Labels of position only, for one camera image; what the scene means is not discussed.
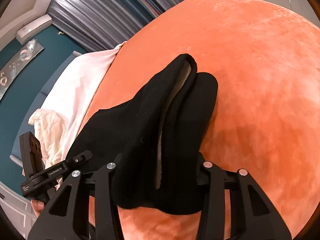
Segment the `person's left hand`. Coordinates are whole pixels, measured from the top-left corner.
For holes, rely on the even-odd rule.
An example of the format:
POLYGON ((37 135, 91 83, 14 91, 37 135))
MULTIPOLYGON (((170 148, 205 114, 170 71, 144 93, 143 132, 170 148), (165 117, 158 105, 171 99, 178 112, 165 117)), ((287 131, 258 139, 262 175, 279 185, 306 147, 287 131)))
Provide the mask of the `person's left hand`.
POLYGON ((31 203, 31 207, 32 207, 32 209, 33 209, 33 211, 34 211, 34 213, 35 213, 35 216, 36 216, 36 217, 39 217, 40 214, 41 214, 41 212, 42 212, 42 211, 44 210, 44 208, 45 208, 44 202, 39 201, 39 200, 36 200, 36 199, 32 199, 32 200, 30 201, 30 203, 31 203))

